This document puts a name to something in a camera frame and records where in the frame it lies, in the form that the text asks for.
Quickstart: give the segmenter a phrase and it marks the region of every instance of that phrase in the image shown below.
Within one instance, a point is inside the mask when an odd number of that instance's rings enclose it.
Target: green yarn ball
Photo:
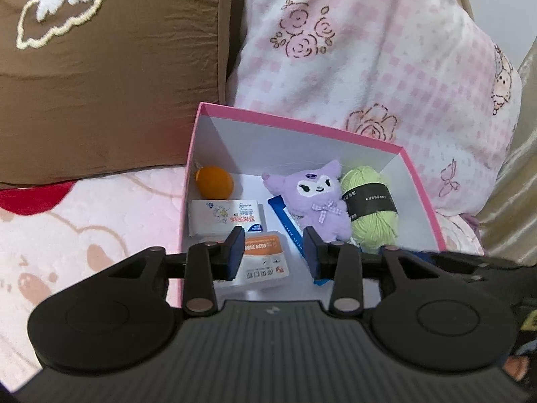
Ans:
[[[358,167],[341,179],[343,194],[367,183],[386,185],[382,176],[371,167]],[[383,245],[395,244],[397,239],[396,212],[382,211],[362,216],[352,222],[352,237],[365,252],[375,252]]]

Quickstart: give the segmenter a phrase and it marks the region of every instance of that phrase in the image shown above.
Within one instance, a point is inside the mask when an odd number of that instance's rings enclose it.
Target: black label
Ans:
[[[354,221],[375,212],[397,212],[390,191],[381,183],[366,183],[345,192],[342,200],[347,203],[347,212]]]

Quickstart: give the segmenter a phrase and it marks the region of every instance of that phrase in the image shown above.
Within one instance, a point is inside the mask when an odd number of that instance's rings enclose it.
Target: rose print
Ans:
[[[326,15],[330,8],[325,6],[321,9],[321,15]],[[336,32],[332,29],[330,21],[324,16],[317,21],[313,28],[315,34],[324,39],[324,43],[329,47],[332,45],[332,38],[336,35]]]
[[[287,0],[281,9],[285,11],[279,23],[281,31],[270,38],[273,48],[285,48],[287,57],[299,58],[316,56],[319,52],[324,54],[334,44],[336,33],[325,16],[330,10],[329,6],[321,8],[321,17],[315,24],[309,21],[309,3]],[[318,38],[324,41],[324,45],[319,46]]]
[[[308,57],[318,53],[317,38],[313,35],[295,35],[285,47],[287,57]]]
[[[513,85],[513,65],[506,58],[504,53],[496,45],[496,76],[492,85],[492,102],[494,111],[492,115],[496,115],[498,111],[511,100],[511,87]]]
[[[308,3],[293,3],[287,0],[282,7],[285,15],[280,20],[280,28],[289,35],[304,33],[304,26],[308,22]]]
[[[460,184],[456,181],[453,181],[453,178],[455,177],[456,172],[457,172],[457,162],[455,159],[453,159],[451,163],[447,166],[447,168],[444,168],[442,172],[440,173],[440,178],[444,182],[444,186],[438,193],[439,197],[444,197],[454,190],[458,191]]]
[[[385,106],[375,103],[366,111],[358,110],[351,113],[345,123],[345,130],[380,141],[391,141],[396,126],[397,118],[389,115]]]

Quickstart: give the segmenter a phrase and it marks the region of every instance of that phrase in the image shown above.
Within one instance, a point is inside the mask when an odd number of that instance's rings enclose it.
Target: purple plush toy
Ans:
[[[341,164],[332,161],[318,170],[300,171],[289,176],[262,175],[273,195],[281,195],[290,213],[303,217],[301,228],[315,228],[324,242],[352,236],[347,204],[341,199],[338,178]]]

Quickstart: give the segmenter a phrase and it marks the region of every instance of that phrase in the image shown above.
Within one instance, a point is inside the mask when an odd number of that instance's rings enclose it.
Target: metal screw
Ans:
[[[353,312],[360,308],[360,302],[354,298],[341,297],[334,301],[334,307],[341,312]]]
[[[186,308],[192,312],[207,312],[213,307],[213,302],[207,298],[196,297],[186,302]]]

